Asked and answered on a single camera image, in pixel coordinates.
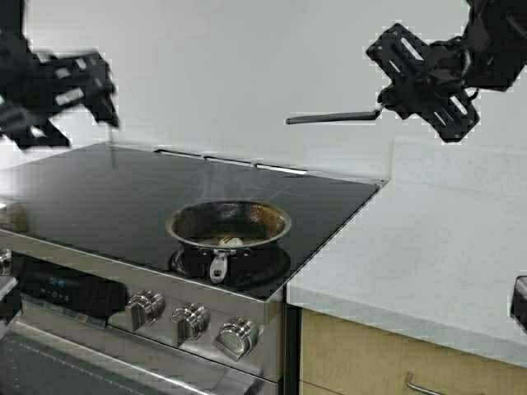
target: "control panel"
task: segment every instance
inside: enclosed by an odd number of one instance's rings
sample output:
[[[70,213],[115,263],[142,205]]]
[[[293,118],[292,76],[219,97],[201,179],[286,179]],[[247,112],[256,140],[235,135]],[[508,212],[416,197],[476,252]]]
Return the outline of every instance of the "control panel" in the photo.
[[[101,319],[126,307],[126,287],[117,281],[27,256],[15,254],[12,261],[21,291],[33,298]]]

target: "backsplash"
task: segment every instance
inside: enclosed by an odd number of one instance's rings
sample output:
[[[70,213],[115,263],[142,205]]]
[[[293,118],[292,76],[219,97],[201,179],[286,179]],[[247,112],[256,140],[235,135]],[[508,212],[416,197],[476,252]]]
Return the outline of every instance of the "backsplash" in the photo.
[[[421,119],[386,112],[376,125],[283,121],[372,109],[389,83],[364,54],[378,34],[402,21],[427,40],[447,39],[462,31],[467,11],[460,0],[54,0],[30,2],[27,30],[35,47],[97,47],[109,59],[120,142],[385,178],[394,137],[440,144]],[[463,144],[527,146],[526,89],[483,94],[482,122]],[[100,135],[90,119],[75,122],[66,134]]]

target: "cabinet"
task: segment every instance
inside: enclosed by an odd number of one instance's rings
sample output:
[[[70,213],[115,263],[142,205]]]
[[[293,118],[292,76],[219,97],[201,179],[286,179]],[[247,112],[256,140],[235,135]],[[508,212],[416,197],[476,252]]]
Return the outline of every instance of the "cabinet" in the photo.
[[[416,395],[409,374],[446,395],[527,393],[527,369],[303,310],[304,394]]]

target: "countertop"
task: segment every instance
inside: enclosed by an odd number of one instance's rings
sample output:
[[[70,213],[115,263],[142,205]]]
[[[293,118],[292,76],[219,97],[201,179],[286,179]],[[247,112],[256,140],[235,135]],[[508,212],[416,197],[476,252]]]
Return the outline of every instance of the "countertop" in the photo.
[[[288,303],[527,368],[527,154],[400,139],[392,179],[289,282]]]

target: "silver knob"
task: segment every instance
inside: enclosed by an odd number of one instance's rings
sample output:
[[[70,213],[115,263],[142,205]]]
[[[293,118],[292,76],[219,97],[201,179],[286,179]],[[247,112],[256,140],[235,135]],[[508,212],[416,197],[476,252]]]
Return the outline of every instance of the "silver knob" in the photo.
[[[187,304],[172,314],[172,341],[180,346],[188,340],[196,340],[207,329],[211,315],[199,304]]]
[[[258,342],[259,329],[254,321],[234,318],[222,326],[216,337],[216,347],[233,360],[249,354]]]
[[[123,319],[126,328],[137,331],[144,325],[153,324],[165,309],[165,297],[151,290],[142,290],[132,296],[126,305]]]
[[[12,253],[9,249],[0,249],[0,276],[11,274]]]

